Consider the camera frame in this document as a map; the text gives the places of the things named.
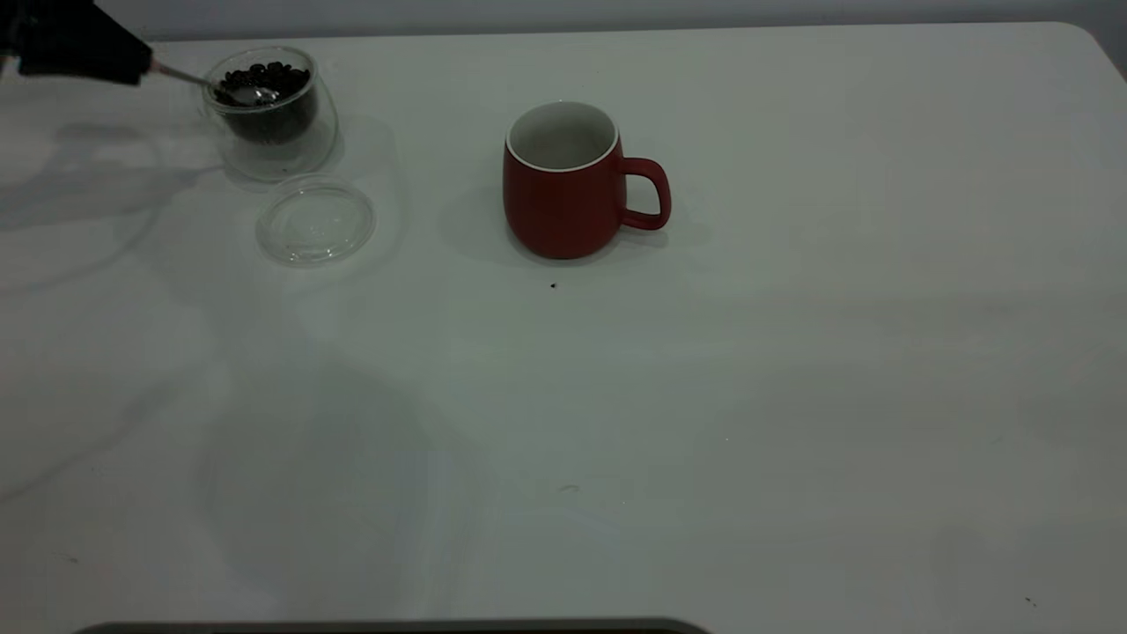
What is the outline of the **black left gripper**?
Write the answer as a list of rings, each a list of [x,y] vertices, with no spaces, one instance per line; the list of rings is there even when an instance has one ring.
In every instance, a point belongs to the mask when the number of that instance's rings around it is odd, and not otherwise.
[[[151,69],[152,48],[94,1],[1,1],[3,55],[54,36],[59,52],[23,54],[19,75],[140,84]]]

